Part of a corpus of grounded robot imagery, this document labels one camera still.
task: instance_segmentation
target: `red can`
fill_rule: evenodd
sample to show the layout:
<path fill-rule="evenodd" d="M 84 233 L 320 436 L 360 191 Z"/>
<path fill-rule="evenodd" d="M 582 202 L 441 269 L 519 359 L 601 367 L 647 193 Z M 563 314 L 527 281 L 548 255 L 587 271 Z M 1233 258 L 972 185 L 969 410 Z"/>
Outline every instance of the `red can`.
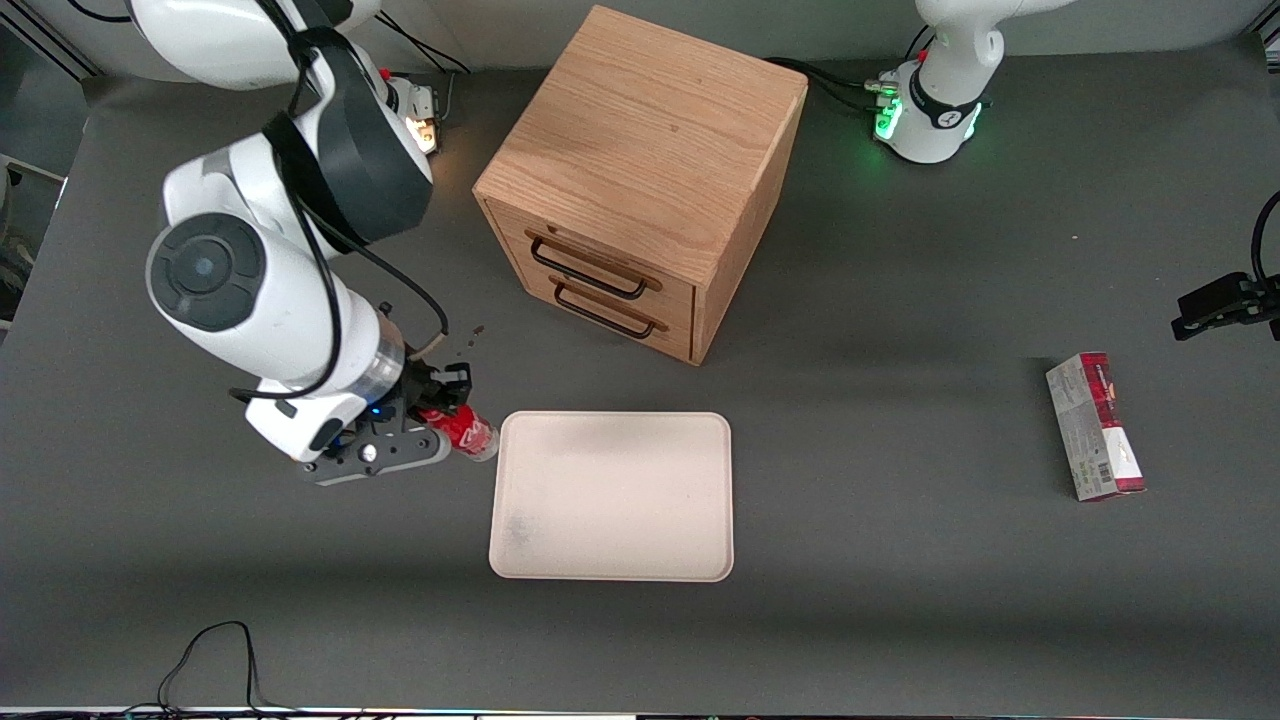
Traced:
<path fill-rule="evenodd" d="M 484 462 L 498 455 L 498 430 L 489 424 L 489 420 L 476 415 L 470 405 L 458 407 L 453 415 L 445 415 L 439 410 L 425 410 L 419 416 L 444 433 L 453 450 L 476 462 Z"/>

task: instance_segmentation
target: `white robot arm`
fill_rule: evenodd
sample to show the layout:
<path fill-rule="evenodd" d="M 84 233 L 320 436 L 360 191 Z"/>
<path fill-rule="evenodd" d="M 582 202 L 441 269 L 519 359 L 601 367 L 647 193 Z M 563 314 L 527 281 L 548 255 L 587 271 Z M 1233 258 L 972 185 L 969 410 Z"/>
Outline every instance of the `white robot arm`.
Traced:
<path fill-rule="evenodd" d="M 1075 0 L 915 0 L 934 40 L 922 63 L 881 73 L 884 92 L 876 138 L 913 163 L 941 163 L 973 135 L 979 97 L 1005 58 L 1006 18 L 1043 13 Z"/>
<path fill-rule="evenodd" d="M 367 255 L 366 243 L 417 225 L 431 195 L 421 138 L 410 129 L 430 91 L 384 81 L 335 32 L 372 15 L 378 1 L 133 0 L 132 10 L 156 50 L 197 79 L 234 90 L 297 81 L 300 91 L 305 70 L 320 96 L 301 117 L 291 108 L 164 183 L 169 227 L 147 258 L 147 290 L 179 332 L 260 378 L 256 389 L 237 391 L 246 419 L 315 471 L 371 407 L 402 423 L 465 402 L 460 388 L 470 379 L 445 392 L 434 369 L 406 356 L 385 311 L 326 263 L 352 250 Z M 439 433 L 417 429 L 426 432 L 412 446 L 422 451 L 402 455 L 408 462 L 396 469 L 448 452 Z M 383 469 L 361 455 L 365 474 Z"/>

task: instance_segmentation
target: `green led light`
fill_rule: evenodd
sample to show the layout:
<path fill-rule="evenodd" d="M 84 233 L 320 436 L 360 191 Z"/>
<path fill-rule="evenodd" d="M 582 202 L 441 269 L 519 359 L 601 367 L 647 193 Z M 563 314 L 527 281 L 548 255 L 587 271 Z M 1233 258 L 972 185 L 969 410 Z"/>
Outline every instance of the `green led light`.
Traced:
<path fill-rule="evenodd" d="M 978 102 L 978 106 L 973 109 L 973 119 L 969 120 L 969 129 L 964 131 L 965 140 L 973 137 L 973 128 L 974 126 L 978 124 L 978 115 L 980 114 L 982 114 L 982 102 Z"/>
<path fill-rule="evenodd" d="M 887 108 L 881 110 L 881 117 L 876 120 L 876 135 L 881 140 L 893 137 L 893 129 L 897 128 L 897 119 L 900 117 L 902 117 L 902 101 L 895 97 Z"/>

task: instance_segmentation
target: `black bracket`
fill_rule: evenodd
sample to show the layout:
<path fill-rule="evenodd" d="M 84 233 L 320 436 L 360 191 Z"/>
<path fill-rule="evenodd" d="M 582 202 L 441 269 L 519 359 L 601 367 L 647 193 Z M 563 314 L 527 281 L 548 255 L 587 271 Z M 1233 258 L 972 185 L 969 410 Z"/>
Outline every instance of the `black bracket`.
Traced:
<path fill-rule="evenodd" d="M 1256 282 L 1245 273 L 1230 273 L 1178 299 L 1181 316 L 1174 320 L 1174 338 L 1188 340 L 1210 328 L 1270 323 L 1280 341 L 1280 275 Z"/>

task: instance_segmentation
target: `white tray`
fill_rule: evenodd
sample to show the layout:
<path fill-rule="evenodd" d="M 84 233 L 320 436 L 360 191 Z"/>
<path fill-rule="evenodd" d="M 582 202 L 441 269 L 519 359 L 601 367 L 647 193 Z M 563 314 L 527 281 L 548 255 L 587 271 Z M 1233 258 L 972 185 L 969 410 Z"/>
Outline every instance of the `white tray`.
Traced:
<path fill-rule="evenodd" d="M 516 413 L 489 565 L 503 578 L 714 583 L 733 568 L 730 429 L 714 413 Z"/>

